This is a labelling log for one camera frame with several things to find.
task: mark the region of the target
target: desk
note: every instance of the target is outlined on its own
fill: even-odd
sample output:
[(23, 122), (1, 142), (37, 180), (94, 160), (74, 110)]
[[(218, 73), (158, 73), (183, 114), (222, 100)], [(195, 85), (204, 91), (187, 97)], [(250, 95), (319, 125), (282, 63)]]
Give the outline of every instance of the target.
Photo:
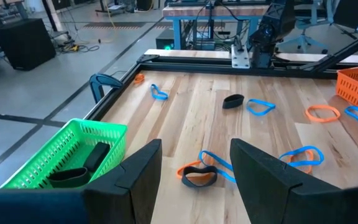
[[(263, 16), (268, 6), (229, 6), (228, 8), (233, 12), (234, 15), (236, 15), (238, 19), (249, 20), (250, 26), (248, 35), (250, 35), (257, 30), (259, 19)], [(196, 22), (196, 19), (209, 19), (209, 9), (205, 9), (205, 7), (168, 6), (162, 10), (162, 14), (164, 18), (172, 20), (173, 22), (175, 50), (181, 49), (181, 20), (193, 20)], [(222, 6), (217, 6), (212, 10), (212, 19), (235, 20), (235, 18), (230, 15), (230, 12)], [(242, 22), (238, 22), (237, 33), (240, 33), (241, 30)]]
[[(228, 58), (227, 52), (148, 50), (147, 54), (177, 57)], [(324, 55), (279, 54), (298, 61), (316, 61)], [(358, 55), (343, 62), (358, 63)], [(175, 177), (177, 168), (197, 159), (207, 149), (229, 161), (231, 138), (241, 138), (278, 157), (292, 149), (314, 145), (325, 161), (312, 175), (340, 188), (358, 186), (358, 121), (345, 114), (339, 121), (314, 123), (305, 109), (328, 104), (339, 111), (349, 104), (335, 96), (335, 81), (301, 78), (211, 75), (143, 71), (145, 81), (129, 84), (109, 105), (102, 121), (128, 126), (126, 157), (154, 138), (162, 139), (163, 164), (152, 223), (249, 223), (237, 186), (221, 176), (211, 187), (195, 190)], [(154, 83), (170, 97), (156, 101)], [(240, 93), (277, 105), (256, 117), (244, 106), (222, 110), (223, 99)]]

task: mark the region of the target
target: black speaker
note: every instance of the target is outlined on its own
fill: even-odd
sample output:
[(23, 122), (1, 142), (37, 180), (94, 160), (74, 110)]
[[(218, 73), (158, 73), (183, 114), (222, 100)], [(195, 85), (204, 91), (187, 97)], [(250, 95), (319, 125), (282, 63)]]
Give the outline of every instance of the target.
[(64, 9), (71, 6), (70, 0), (52, 0), (55, 10)]
[(355, 2), (355, 0), (340, 0), (335, 11), (334, 22), (351, 29), (357, 29), (358, 1)]
[(148, 11), (151, 9), (153, 0), (137, 0), (136, 8), (139, 11)]
[(32, 70), (56, 56), (42, 19), (23, 19), (0, 26), (0, 46), (13, 69)]

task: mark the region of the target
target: black metal rail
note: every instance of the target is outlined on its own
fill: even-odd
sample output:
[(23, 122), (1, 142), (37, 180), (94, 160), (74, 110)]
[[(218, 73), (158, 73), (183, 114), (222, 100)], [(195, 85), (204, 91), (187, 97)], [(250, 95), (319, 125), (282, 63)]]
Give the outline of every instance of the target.
[(338, 63), (323, 72), (311, 72), (299, 68), (313, 62), (297, 62), (274, 60), (271, 69), (232, 68), (231, 59), (196, 58), (196, 57), (164, 57), (159, 55), (143, 55), (134, 66), (121, 78), (123, 86), (109, 91), (106, 96), (89, 112), (85, 119), (102, 120), (110, 107), (118, 100), (126, 88), (132, 83), (140, 71), (188, 72), (222, 75), (254, 75), (263, 77), (336, 79), (339, 69), (358, 67), (358, 63)]

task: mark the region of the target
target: gray floor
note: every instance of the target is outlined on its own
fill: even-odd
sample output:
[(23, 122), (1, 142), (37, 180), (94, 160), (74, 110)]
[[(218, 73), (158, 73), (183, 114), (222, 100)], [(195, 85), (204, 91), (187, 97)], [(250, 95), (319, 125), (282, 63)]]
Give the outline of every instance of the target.
[[(108, 22), (105, 14), (96, 15), (98, 4), (84, 5), (60, 15), (66, 29), (75, 36), (75, 26), (79, 29), (81, 40), (112, 42), (101, 44), (95, 52), (62, 54), (29, 72), (13, 70), (0, 59), (0, 114), (51, 119), (66, 122), (72, 118), (83, 118), (94, 106), (89, 87), (78, 91), (96, 73), (112, 74), (126, 71), (147, 49), (155, 48), (155, 38), (163, 31), (151, 29), (136, 42), (161, 17), (159, 10), (137, 12), (135, 14), (118, 14), (112, 17), (114, 22), (147, 22), (140, 29), (81, 29), (89, 22)], [(43, 13), (34, 14), (41, 17), (49, 29), (50, 24)], [(235, 23), (227, 23), (226, 30), (234, 31)], [(288, 38), (299, 35), (294, 30)], [(308, 30), (308, 35), (329, 45), (334, 52), (352, 42), (335, 27), (321, 26)], [(280, 49), (282, 52), (299, 52), (295, 45)], [(318, 54), (321, 49), (311, 47), (309, 53)], [(66, 106), (62, 103), (71, 96), (73, 100)], [(5, 182), (20, 166), (58, 131), (55, 126), (5, 121), (0, 119), (0, 185)]]

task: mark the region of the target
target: green basket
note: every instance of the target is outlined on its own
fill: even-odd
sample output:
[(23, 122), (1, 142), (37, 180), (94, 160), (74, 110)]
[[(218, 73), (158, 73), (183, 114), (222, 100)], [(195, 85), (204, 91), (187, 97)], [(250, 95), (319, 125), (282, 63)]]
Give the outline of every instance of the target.
[(82, 167), (98, 142), (110, 151), (90, 181), (116, 167), (124, 158), (127, 127), (121, 124), (72, 119), (0, 188), (52, 189), (47, 177), (59, 170)]

